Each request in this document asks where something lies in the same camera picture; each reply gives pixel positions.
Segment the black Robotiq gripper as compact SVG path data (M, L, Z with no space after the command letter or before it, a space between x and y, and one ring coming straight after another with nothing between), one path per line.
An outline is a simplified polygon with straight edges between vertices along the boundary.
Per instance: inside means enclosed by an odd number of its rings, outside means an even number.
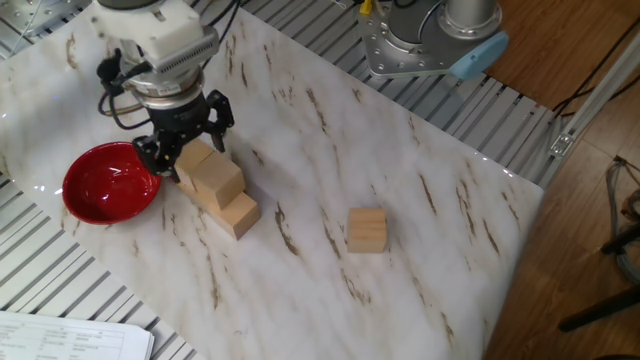
M211 109L216 114L213 122L208 121ZM157 132L134 138L132 145L151 175L169 178L174 183L180 182L176 161L187 143L184 132L195 131L206 123L204 132L211 136L215 149L224 153L224 137L235 125L229 99L218 90L211 91L206 100L199 92L183 105L167 109L148 107L147 112Z

